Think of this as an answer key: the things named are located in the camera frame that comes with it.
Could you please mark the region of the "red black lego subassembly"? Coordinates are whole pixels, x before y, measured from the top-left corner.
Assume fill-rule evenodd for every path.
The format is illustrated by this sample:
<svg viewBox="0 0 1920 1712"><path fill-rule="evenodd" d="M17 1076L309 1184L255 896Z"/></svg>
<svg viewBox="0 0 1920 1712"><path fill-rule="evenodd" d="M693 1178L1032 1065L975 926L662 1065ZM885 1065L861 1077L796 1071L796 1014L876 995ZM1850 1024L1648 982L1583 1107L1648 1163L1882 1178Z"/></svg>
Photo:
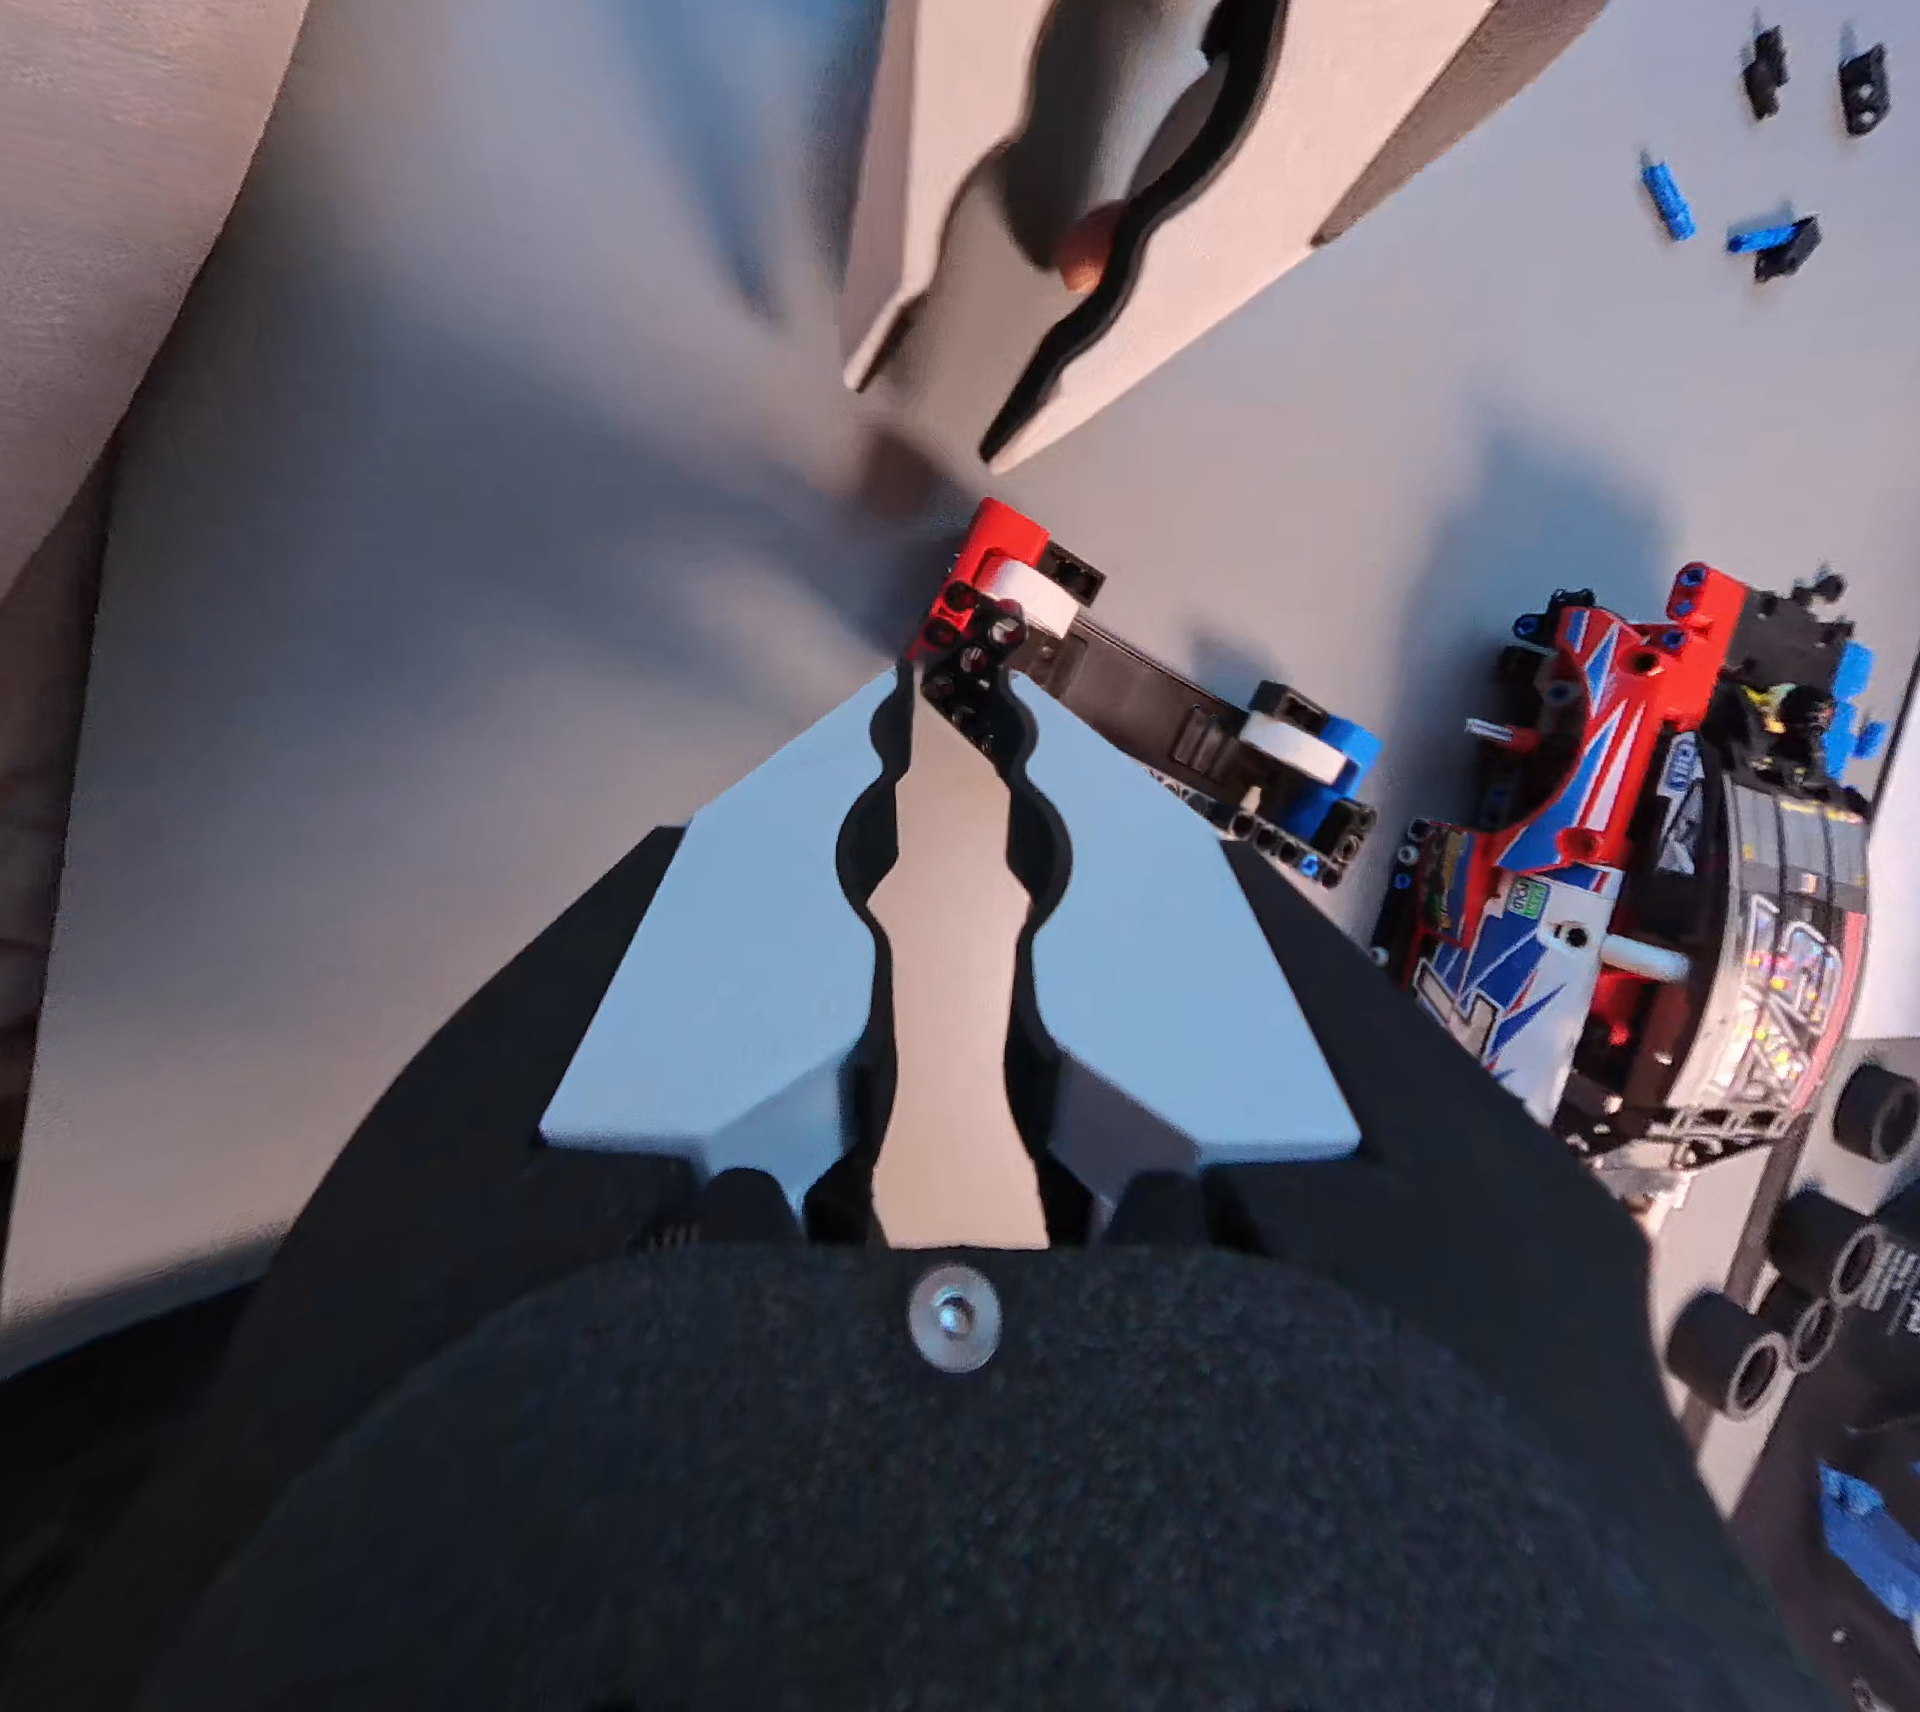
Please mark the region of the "red black lego subassembly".
<svg viewBox="0 0 1920 1712"><path fill-rule="evenodd" d="M1341 884L1377 821L1359 785L1379 739L1290 683L1236 703L1144 654L1091 619L1103 582L1045 525L978 499L908 652L926 702L996 757L996 692L1021 676L1219 835Z"/></svg>

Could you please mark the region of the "red white blue lego car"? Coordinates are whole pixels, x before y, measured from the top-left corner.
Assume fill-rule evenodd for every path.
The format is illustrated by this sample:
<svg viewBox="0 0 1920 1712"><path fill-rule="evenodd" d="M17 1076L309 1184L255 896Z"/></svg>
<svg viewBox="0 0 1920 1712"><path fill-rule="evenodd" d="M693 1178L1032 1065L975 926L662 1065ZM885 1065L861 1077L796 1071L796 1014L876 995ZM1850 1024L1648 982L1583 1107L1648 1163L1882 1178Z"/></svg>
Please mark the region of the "red white blue lego car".
<svg viewBox="0 0 1920 1712"><path fill-rule="evenodd" d="M1681 565L1627 619L1557 589L1469 717L1467 821L1415 818L1370 940L1386 975L1648 1211L1812 1112L1860 997L1884 725L1832 569Z"/></svg>

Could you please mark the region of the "beige sweatshirt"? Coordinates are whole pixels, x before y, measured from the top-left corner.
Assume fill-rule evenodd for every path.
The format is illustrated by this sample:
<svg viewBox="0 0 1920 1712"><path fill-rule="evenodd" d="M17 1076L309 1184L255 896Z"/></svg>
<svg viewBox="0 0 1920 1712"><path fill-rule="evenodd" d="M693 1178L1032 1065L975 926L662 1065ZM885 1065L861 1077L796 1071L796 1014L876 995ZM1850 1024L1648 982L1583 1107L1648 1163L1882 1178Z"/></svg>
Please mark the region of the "beige sweatshirt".
<svg viewBox="0 0 1920 1712"><path fill-rule="evenodd" d="M19 1152L112 443L309 0L1 0L1 1134Z"/></svg>

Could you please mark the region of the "person's left hand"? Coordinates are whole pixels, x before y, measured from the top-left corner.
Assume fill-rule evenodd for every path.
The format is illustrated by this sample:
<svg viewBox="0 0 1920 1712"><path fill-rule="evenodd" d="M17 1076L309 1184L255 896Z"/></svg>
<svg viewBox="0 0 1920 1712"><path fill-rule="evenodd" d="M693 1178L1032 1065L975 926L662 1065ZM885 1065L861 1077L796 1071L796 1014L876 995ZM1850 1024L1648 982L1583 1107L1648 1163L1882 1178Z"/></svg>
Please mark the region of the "person's left hand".
<svg viewBox="0 0 1920 1712"><path fill-rule="evenodd" d="M1051 267L1070 293L1084 295L1098 287L1125 210L1125 200L1105 200L1075 218L1058 239Z"/></svg>

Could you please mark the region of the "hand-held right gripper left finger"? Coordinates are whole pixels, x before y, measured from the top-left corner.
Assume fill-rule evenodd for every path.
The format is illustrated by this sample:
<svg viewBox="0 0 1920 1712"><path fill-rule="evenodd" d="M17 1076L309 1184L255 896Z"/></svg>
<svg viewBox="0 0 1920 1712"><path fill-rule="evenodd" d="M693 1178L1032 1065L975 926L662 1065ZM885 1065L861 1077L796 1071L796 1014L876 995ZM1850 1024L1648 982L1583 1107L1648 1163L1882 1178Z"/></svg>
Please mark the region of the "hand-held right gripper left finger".
<svg viewBox="0 0 1920 1712"><path fill-rule="evenodd" d="M762 1172L819 1244L882 1244L913 679L889 667L702 805L540 1118L546 1146Z"/></svg>

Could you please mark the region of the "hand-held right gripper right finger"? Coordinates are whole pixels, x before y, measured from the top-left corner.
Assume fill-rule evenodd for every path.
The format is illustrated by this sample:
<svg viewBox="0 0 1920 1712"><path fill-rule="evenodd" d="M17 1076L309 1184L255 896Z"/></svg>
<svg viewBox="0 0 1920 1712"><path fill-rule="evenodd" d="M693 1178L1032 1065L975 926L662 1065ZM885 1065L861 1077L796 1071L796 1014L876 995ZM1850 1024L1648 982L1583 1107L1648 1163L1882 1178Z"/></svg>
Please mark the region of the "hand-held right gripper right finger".
<svg viewBox="0 0 1920 1712"><path fill-rule="evenodd" d="M1352 1157L1359 1123L1225 840L1021 672L991 725L1025 896L1003 1088L1045 1242L1098 1242L1140 1178Z"/></svg>

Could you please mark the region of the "black lego tyre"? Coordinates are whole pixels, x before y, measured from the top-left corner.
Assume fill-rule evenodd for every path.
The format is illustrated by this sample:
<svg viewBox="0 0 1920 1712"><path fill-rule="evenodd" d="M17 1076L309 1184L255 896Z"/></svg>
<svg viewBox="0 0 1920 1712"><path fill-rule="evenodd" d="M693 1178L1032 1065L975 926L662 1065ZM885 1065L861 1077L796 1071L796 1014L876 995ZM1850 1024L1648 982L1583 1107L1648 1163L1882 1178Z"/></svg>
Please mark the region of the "black lego tyre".
<svg viewBox="0 0 1920 1712"><path fill-rule="evenodd" d="M1746 1421L1791 1376L1788 1340L1735 1298L1692 1294L1664 1341L1662 1363L1710 1412Z"/></svg>
<svg viewBox="0 0 1920 1712"><path fill-rule="evenodd" d="M1843 1312L1862 1299L1880 1265L1884 1235L1867 1213L1801 1186L1777 1204L1763 1251L1791 1290Z"/></svg>
<svg viewBox="0 0 1920 1712"><path fill-rule="evenodd" d="M1871 1166L1896 1163L1917 1130L1917 1081L1880 1057L1863 1057L1837 1089L1832 1137Z"/></svg>

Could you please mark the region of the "black connector with blue pin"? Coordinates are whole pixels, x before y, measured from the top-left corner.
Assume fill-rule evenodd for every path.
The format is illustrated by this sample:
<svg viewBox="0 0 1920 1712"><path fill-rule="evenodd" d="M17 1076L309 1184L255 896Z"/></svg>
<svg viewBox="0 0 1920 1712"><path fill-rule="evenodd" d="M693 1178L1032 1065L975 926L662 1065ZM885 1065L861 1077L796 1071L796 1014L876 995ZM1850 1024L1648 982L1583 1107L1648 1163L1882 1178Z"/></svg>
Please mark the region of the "black connector with blue pin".
<svg viewBox="0 0 1920 1712"><path fill-rule="evenodd" d="M1814 212L1738 225L1723 239L1728 256L1749 262L1757 286L1796 275L1820 244L1820 218Z"/></svg>

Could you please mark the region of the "blue lego piece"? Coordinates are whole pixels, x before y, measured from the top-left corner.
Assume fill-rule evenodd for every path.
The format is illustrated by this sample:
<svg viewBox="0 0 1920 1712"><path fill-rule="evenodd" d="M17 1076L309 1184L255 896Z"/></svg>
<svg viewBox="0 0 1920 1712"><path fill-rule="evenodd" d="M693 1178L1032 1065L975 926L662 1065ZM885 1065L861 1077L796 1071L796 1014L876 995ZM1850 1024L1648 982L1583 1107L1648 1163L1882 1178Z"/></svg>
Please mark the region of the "blue lego piece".
<svg viewBox="0 0 1920 1712"><path fill-rule="evenodd" d="M1917 1539L1878 1486L1820 1462L1817 1516L1830 1555L1902 1628L1917 1638Z"/></svg>

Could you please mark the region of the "parts at table edge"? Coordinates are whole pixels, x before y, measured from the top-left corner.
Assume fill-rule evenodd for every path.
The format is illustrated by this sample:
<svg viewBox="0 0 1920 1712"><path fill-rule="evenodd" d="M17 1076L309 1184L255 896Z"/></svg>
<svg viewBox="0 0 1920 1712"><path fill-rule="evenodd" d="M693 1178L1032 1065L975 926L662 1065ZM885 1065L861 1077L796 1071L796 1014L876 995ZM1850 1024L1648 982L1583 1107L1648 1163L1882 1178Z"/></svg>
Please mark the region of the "parts at table edge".
<svg viewBox="0 0 1920 1712"><path fill-rule="evenodd" d="M1870 842L1876 924L1854 1029L1796 1148L1763 1167L1731 1278L1772 1285L1765 1219L1803 1186L1876 1219L1882 1260L1860 1302L1835 1314L1823 1358L1776 1387L1757 1418L1735 1424L1702 1406L1687 1412L1700 1474L1840 1707L1916 1707L1916 1636L1828 1552L1815 1476L1825 1462L1866 1479L1916 1538L1916 1135L1891 1163L1856 1157L1832 1137L1833 1103L1854 1065L1871 1057L1916 1077L1916 674L1908 674L1885 757Z"/></svg>

